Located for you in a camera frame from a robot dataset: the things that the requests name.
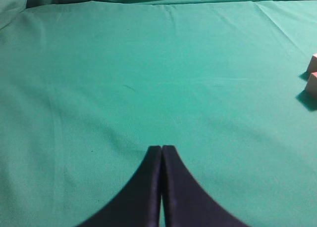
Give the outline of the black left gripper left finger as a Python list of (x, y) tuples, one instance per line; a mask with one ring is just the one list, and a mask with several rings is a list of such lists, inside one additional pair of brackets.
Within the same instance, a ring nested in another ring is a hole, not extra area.
[(150, 146), (123, 189), (80, 227), (158, 227), (162, 148)]

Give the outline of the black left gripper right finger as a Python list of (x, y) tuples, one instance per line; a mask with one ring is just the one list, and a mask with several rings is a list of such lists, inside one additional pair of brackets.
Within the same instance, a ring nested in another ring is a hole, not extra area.
[(162, 147), (162, 199), (167, 227), (245, 227), (194, 179), (175, 146)]

